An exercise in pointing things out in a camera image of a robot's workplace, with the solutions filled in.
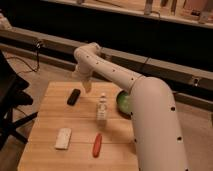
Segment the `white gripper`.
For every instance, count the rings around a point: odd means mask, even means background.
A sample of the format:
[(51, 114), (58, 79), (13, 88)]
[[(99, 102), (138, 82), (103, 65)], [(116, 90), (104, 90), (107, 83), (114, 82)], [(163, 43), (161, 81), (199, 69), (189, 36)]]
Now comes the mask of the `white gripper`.
[(93, 69), (84, 65), (84, 64), (77, 64), (75, 66), (75, 70), (72, 73), (72, 77), (78, 80), (83, 80), (82, 85), (86, 93), (89, 93), (92, 89), (91, 80)]

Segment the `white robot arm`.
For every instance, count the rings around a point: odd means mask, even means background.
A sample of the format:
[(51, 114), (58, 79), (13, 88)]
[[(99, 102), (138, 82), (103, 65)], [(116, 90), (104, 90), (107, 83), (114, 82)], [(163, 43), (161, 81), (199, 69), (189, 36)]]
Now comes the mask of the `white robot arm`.
[(89, 43), (74, 50), (74, 76), (91, 89), (94, 72), (130, 97), (130, 113), (139, 171), (189, 171), (174, 95), (161, 79), (146, 77), (100, 57), (101, 47)]

